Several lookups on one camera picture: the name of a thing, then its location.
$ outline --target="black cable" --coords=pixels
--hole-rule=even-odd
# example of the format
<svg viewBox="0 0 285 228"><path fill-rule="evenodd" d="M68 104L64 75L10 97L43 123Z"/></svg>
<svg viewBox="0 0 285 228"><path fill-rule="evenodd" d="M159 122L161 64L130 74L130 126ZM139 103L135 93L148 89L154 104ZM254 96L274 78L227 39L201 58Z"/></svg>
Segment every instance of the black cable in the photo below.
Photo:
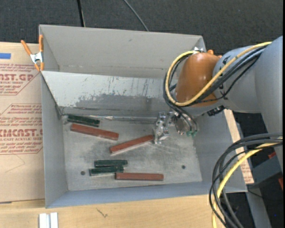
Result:
<svg viewBox="0 0 285 228"><path fill-rule="evenodd" d="M213 170L213 185L211 186L211 188L213 188L214 190L214 194L216 194L216 187L214 186L214 183L215 181L222 175L223 171L225 170L225 167L228 166L228 164L230 164L230 161L225 165L225 167L221 170L221 172L219 173L218 176L215 177L216 175L216 172L217 172L217 169L220 165L220 162L221 161L224 161L224 159L226 158L226 156L234 151L236 148L239 148L239 147L243 147L245 145L252 145L252 144L261 144L261 143L268 143L268 142L272 142L272 140L264 140L264 139L259 139L259 138L262 138L262 137L277 137L277 136L281 136L281 134L259 134L259 135L254 135L254 136L250 136L250 137L247 137L245 139L242 139L242 140L239 140L235 143L233 143L230 147L227 148L227 150L223 153L223 155L221 155L221 157L219 158L219 160L217 161L215 167L214 167L214 170Z"/></svg>
<svg viewBox="0 0 285 228"><path fill-rule="evenodd" d="M203 99L205 99L207 96L212 94L215 90L217 90L224 82L226 82L238 70L240 70L242 67L244 67L245 65L247 65L251 61L253 61L253 60L256 61L260 57L260 55L263 52L265 47L266 46L256 48L256 49L252 50L251 52L247 53L246 55L244 55L243 57L241 57L241 59L230 70L228 70L217 82L215 82L206 92L204 92L196 101L194 101L191 104L188 104L187 106L192 106L195 104L206 103L206 102L211 102L211 101L217 101L217 100L225 97L227 93L225 93L222 97L220 97L218 99L211 99L211 100L204 100L203 101ZM184 58L187 58L188 56L190 56L190 55L183 56L182 58L179 59L179 61L183 60ZM175 68L179 65L179 61L175 64L173 71L175 71ZM239 78L240 77L237 77L236 80L233 81L232 85L228 89L228 93L231 90L231 88L234 86L234 84L239 80Z"/></svg>
<svg viewBox="0 0 285 228"><path fill-rule="evenodd" d="M280 143L276 144L275 146L270 146L270 147L266 147L266 148L274 148L274 147L277 147L281 145ZM216 201L216 204L219 208L219 210L221 211L221 213L224 215L224 217L226 217L226 220L229 222L229 224L234 227L234 228L238 228L238 226L236 226L234 224L234 222L228 217L227 213L225 212L224 208L222 207L221 203L220 203L220 200L219 200L219 197L217 196L216 192L217 192L217 189L215 187L215 182L219 179L219 178L222 178L222 174L223 172L226 170L226 168L232 163L232 161L239 155L243 154L243 153L247 153L249 152L250 150L245 150L243 152L240 152L236 155L234 155L223 167L222 167L222 170L220 171L219 175L217 175L216 177L213 176L213 183L210 187L210 191L209 191L209 202L210 202L210 206L212 208L212 210L214 211L215 215L219 218L219 220L223 223L224 226L226 226L226 223L222 220L222 218L219 216L219 214L217 213L216 210L214 210L214 206L213 206L213 203L212 203L212 200L211 200L211 193L213 191L213 194L214 194L214 197L215 197L215 201ZM225 203L226 203L226 206L228 207L228 210L229 210L229 213L231 214L231 216L238 222L238 225L240 228L242 228L243 226L240 224L240 221L238 220L238 218L235 216L235 214L233 213L233 210L232 210L232 207L228 201L228 198L227 196L225 197Z"/></svg>
<svg viewBox="0 0 285 228"><path fill-rule="evenodd" d="M138 18L138 20L142 23L142 25L144 26L144 28L146 29L146 31L149 31L147 26L144 24L143 20L139 17L139 15L136 13L136 11L134 10L134 8L132 8L132 6L128 3L127 0L123 0L126 5L132 10L132 12L136 15L136 17Z"/></svg>
<svg viewBox="0 0 285 228"><path fill-rule="evenodd" d="M204 101L202 101L203 99L205 99L207 96L209 96L210 94L212 94L215 90L217 90L221 85L223 85L224 82L226 82L231 76L233 76L238 70L240 70L242 67L246 66L248 63L250 63L251 61L253 60L257 60L264 47L260 47L260 48L257 48L251 52L249 52L247 55L245 55L244 57L242 57L242 59L237 62L229 71L227 71L225 73L224 76L222 76L217 82L215 82L211 87L209 87L209 89L207 89L206 92L204 92L195 102L189 104L188 106L191 106L191 105L195 105L195 104L199 104L199 103L203 103Z"/></svg>
<svg viewBox="0 0 285 228"><path fill-rule="evenodd" d="M222 212L223 214L225 214L225 216L226 216L226 213L224 212L224 209L223 209L222 205L220 204L219 198L218 198L217 195L216 195L215 182L217 181L218 178L222 178L222 174L223 174L223 172L225 171L225 169L229 166L229 164L232 162L232 160L234 160L234 158L235 158L236 156L238 156L239 154L241 154L241 153L239 153L239 154L233 156L233 157L228 161L228 163L225 164L225 166L223 167L223 166L222 166L222 163L224 162L224 159L226 158L226 156L227 156L230 152L234 151L236 148L242 147L243 145L261 144L261 143L269 143L269 142L270 142L270 143L277 143L278 145L280 145L281 142L282 142L282 140L271 140L271 139L260 139L260 138L267 138L267 137L274 137L274 136L275 136L275 137L279 137L279 136L281 136L281 135L282 135L282 134L280 134L280 133L278 133L278 134L259 134L259 135L254 135L254 136L250 136L250 137L244 138L244 139L242 139L242 140L239 140L239 141L233 143L230 147L227 148L227 150L223 153L223 155L221 155L221 157L220 157L219 160L217 161L217 163L216 163L216 165L215 165L215 167L214 167L214 170L213 170L213 175L212 175L212 177L213 177L213 183L212 183L212 185L211 185L210 192L209 192L209 201L210 201L210 205L211 205L212 209L214 209L214 208L213 208L213 203L212 203L212 200L211 200L211 191L213 190L216 203L217 203L218 207L220 208L221 212ZM218 170L218 166L220 167L220 172L219 172L219 175L216 176L216 172L217 172L217 170ZM226 205L227 205L227 206L229 205L228 210L229 210L231 216L234 217L235 215L233 214L233 211L232 211L232 208L231 208L231 206L230 206L230 203L229 203L228 199L226 198L225 200L227 201L227 202L226 202ZM233 222L231 222L230 224L231 224L233 227L236 227L236 225L235 225Z"/></svg>
<svg viewBox="0 0 285 228"><path fill-rule="evenodd" d="M191 125L191 122L187 119L187 117L190 118L192 122L194 122L196 130L198 130L198 126L197 126L196 122L193 120L193 117L186 110L181 109L181 108L173 105L169 101L169 99L168 99L168 97L167 97L167 95L165 93L165 81L166 81L166 78L167 78L167 73L166 73L166 75L164 77L164 81L163 81L163 85L162 85L162 87L163 87L163 98L164 98L165 102L167 103L167 105L172 110L174 110L175 112L177 112L179 114L179 117L182 117L187 122L187 124L191 127L191 130L192 130L192 125Z"/></svg>
<svg viewBox="0 0 285 228"><path fill-rule="evenodd" d="M81 27L86 27L86 23L85 23L85 20L84 20L84 14L83 14L82 8L81 8L81 2L80 2L80 0L76 0L76 1L77 1L78 11L79 11Z"/></svg>

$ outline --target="yellow cable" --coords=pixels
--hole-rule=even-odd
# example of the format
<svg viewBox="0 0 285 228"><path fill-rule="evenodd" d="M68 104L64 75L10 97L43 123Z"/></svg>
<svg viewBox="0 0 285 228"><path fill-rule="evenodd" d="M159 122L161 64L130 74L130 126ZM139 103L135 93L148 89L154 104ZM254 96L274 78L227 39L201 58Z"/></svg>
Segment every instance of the yellow cable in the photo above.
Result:
<svg viewBox="0 0 285 228"><path fill-rule="evenodd" d="M255 153L263 150L265 147L274 145L276 143L264 143L258 147L256 147L255 150L251 150L249 151L247 154L245 154L242 158L240 158L232 167L231 169L227 172L226 176L224 177L224 179L222 180L222 182L219 184L218 190L217 190L217 196L218 198L220 197L224 186L226 185L227 181L230 179L231 175L233 174L233 172L240 166L241 163L243 163L246 159L248 159L249 157L251 157L252 155L254 155ZM217 209L217 205L214 202L214 210ZM212 212L212 227L213 228L217 228L217 224L216 224L216 215L214 212Z"/></svg>
<svg viewBox="0 0 285 228"><path fill-rule="evenodd" d="M238 55L236 55L234 58L232 58L228 63L226 63L225 66L222 67L221 70L218 71L217 74L215 74L215 76L202 88L202 90L200 92L198 92L192 99L186 101L186 102L178 102L178 101L175 101L171 94L170 94L170 91L169 91L169 78L170 78L170 74L171 74L171 71L172 69L174 68L174 65L177 63L177 61L182 58L183 56L186 56L188 54L193 54L194 51L188 51L188 52L185 52L183 54L181 54L180 56L178 56L171 64L168 72L167 72L167 77L166 77L166 82L165 82L165 91L166 91L166 94L167 94L167 97L168 99L176 106L187 106L191 103L193 103L194 101L196 101L208 88L210 88L210 86L214 83L215 80L217 80L217 78L235 61L237 60L238 58L240 58L241 56L243 56L244 54L246 54L247 52L249 51L252 51L256 48L259 48L259 47L263 47L263 46L266 46L266 45L269 45L271 42L264 42L264 43L261 43L261 44L257 44L257 45L254 45L254 46L251 46L250 48L247 48L246 50L242 51L241 53L239 53Z"/></svg>

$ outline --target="black wire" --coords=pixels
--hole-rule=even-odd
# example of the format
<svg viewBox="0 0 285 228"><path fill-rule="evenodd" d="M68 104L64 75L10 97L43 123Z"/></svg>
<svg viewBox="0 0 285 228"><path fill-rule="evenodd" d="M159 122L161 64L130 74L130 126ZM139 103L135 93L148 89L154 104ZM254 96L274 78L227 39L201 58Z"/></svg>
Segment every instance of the black wire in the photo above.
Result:
<svg viewBox="0 0 285 228"><path fill-rule="evenodd" d="M165 74L165 77L164 77L164 80L163 80L163 84L162 84L162 91L163 91L163 98L165 100L165 102L167 103L167 105L174 111L176 111L180 117L182 117L186 122L187 124L190 126L191 128L191 131L192 131L192 124L191 122L187 119L190 118L191 121L195 124L195 128L196 130L198 130L198 126L196 124L196 122L193 120L193 117L191 116L191 114L189 114L186 110L180 108L180 107L177 107L176 105L172 104L172 102L170 102L170 100L168 99L167 97L167 94L166 94L166 91L165 91L165 82L166 82L166 79L167 79L167 73Z"/></svg>
<svg viewBox="0 0 285 228"><path fill-rule="evenodd" d="M126 5L132 10L132 12L136 15L136 17L138 18L138 20L141 22L141 24L144 26L144 28L146 29L146 31L149 31L147 26L144 24L143 20L139 17L139 15L136 13L136 11L134 10L134 8L132 8L132 6L128 3L127 0L123 0Z"/></svg>
<svg viewBox="0 0 285 228"><path fill-rule="evenodd" d="M216 100L219 100L219 99L225 97L227 93L225 93L222 97L217 98L217 99L202 101L207 96L212 94L215 90L217 90L221 85L223 85L223 83L226 82L231 76L233 76L238 70L240 70L242 67L244 67L245 65L247 65L248 63L250 63L251 61L254 60L254 62L251 65L248 66L248 68L251 68L251 66L254 65L255 61L260 57L260 55L262 53L261 50L263 50L263 49L264 49L264 47L260 47L260 48L257 48L255 50L251 51L247 55L245 55L229 71L227 71L224 76L222 76L217 82L215 82L211 87L209 87L209 89L206 92L204 92L195 102L189 104L188 106L199 104L199 103L203 103L203 102L216 101ZM228 93L231 90L231 88L234 86L234 84L238 81L239 78L240 77L237 77L236 80L233 81L232 85L228 89Z"/></svg>
<svg viewBox="0 0 285 228"><path fill-rule="evenodd" d="M245 139L242 139L242 140L239 140L235 143L233 143L230 147L227 148L227 150L223 153L223 155L221 155L221 157L219 158L219 160L217 161L215 167L214 167L214 170L213 170L213 184L215 183L215 181L222 175L223 171L225 170L225 168L223 168L220 172L220 174L218 176L215 177L215 173L217 172L217 169L220 165L220 162L221 161L224 161L224 159L226 158L226 156L234 151L236 148L239 148L239 147L242 147L242 146L245 146L245 145L252 145L252 144L261 144L261 143L268 143L268 141L272 142L272 140L262 140L262 139L259 139L261 137L277 137L277 136L281 136L281 134L258 134L258 135L254 135L254 136L250 136L250 137L247 137ZM214 185L211 186L211 188L213 188L214 190L214 193L216 194L216 187Z"/></svg>
<svg viewBox="0 0 285 228"><path fill-rule="evenodd" d="M85 20L84 20L84 15L83 15L82 8L81 8L81 2L80 2L80 0L76 0L76 1L77 1L78 11L79 11L81 27L86 27Z"/></svg>
<svg viewBox="0 0 285 228"><path fill-rule="evenodd" d="M277 147L277 146L279 146L279 145L281 145L281 144L276 144L275 146L270 146L270 147L266 147L266 148L274 148L274 147ZM210 187L210 191L209 191L209 202L210 202L210 206L211 206L212 210L214 211L215 215L216 215L216 216L219 218L219 220L224 224L224 226L226 226L226 223L223 221L223 219L220 217L220 215L217 213L217 211L214 210L214 206L213 206L213 203L212 203L212 200L211 200L211 193L212 193L212 191L213 191L216 204L217 204L219 210L221 211L221 213L224 215L224 217L226 217L226 219L227 219L227 221L229 222L229 224L230 224L232 227L237 228L237 226L234 224L234 222L228 217L227 213L225 212L224 208L222 207L222 205L221 205L221 203L220 203L219 197L218 197L217 194L216 194L217 189L216 189L216 187L215 187L215 182L216 182L219 178L222 178L223 172L226 170L226 168L232 163L232 161L233 161L237 156L239 156L239 155L241 155L241 154L243 154L243 153L249 152L249 151L251 151L251 150L245 150L245 151L243 151L243 152L240 152L240 153L234 155L234 156L222 167L222 170L220 171L219 175L217 175L215 178L214 178L214 176L213 176L213 183L212 183L212 185L211 185L211 187ZM230 203L229 203L229 201L228 201L227 196L225 196L225 203L226 203L226 206L227 206L227 207L229 206L228 210L229 210L231 216L232 216L233 218L235 218L235 220L238 222L239 227L243 227L243 226L240 224L240 221L238 220L238 218L237 218L237 217L235 216L235 214L233 213L233 210L232 210L232 208L231 208L231 205L230 205Z"/></svg>
<svg viewBox="0 0 285 228"><path fill-rule="evenodd" d="M212 207L212 209L214 209L213 207L213 203L212 203L212 200L211 200L211 191L213 190L213 193L214 193L214 197L215 197L215 201L220 209L220 211L222 212L222 214L225 214L226 216L226 219L229 221L229 223L233 226L233 227L236 227L236 225L228 218L228 216L226 215L220 201L219 201L219 198L217 197L216 195L216 187L215 187L215 182L217 181L218 178L222 178L222 174L223 172L225 171L225 169L230 165L230 163L232 162L232 160L234 160L234 158L236 158L236 156L238 156L239 154L236 154L235 156L233 156L228 162L227 164L225 164L225 166L223 167L222 166L222 163L224 162L224 159L226 158L226 156L234 151L236 148L239 148L239 147L242 147L243 145L252 145L252 144L261 144L261 143L278 143L278 145L280 145L282 142L282 140L270 140L270 139L260 139L260 138L267 138L267 137L278 137L278 136L281 136L282 134L281 133L278 133L278 134L258 134L258 135L253 135L253 136L250 136L250 137L247 137L247 138L244 138L242 140L239 140L235 143L233 143L230 147L227 148L227 150L223 153L223 155L219 158L219 160L217 161L215 167L214 167L214 170L213 170L213 183L211 185L211 188L210 188L210 192L209 192L209 201L210 201L210 205ZM218 170L218 166L220 167L220 172L219 172L219 175L215 176L215 173L217 172ZM232 211L232 208L230 206L230 203L227 199L227 197L225 198L225 200L227 201L226 202L226 205L228 206L229 205L229 212L231 214L231 216L233 216L233 211ZM216 214L216 216L218 216L218 218L220 219L220 221L226 225L226 223L222 220L222 218L219 216L219 214L214 210L214 213Z"/></svg>

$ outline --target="wooden board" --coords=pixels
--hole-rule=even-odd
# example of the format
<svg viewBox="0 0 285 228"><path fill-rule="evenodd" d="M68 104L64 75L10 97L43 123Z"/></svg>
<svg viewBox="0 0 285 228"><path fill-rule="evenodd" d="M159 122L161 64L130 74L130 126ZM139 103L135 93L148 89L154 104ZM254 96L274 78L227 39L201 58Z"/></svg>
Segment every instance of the wooden board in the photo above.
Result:
<svg viewBox="0 0 285 228"><path fill-rule="evenodd" d="M58 212L59 228L211 228L207 195L55 209L44 205L44 200L0 204L0 228L37 228L38 215L51 212Z"/></svg>

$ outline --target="cardboard sheet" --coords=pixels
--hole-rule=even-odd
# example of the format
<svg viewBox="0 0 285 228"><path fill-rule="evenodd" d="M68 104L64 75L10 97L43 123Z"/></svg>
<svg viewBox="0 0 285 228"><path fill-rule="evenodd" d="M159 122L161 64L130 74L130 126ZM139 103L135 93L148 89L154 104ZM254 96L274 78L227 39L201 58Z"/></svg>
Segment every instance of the cardboard sheet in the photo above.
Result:
<svg viewBox="0 0 285 228"><path fill-rule="evenodd" d="M0 202L42 199L40 73L20 43L0 42L0 53L10 54L0 59Z"/></svg>

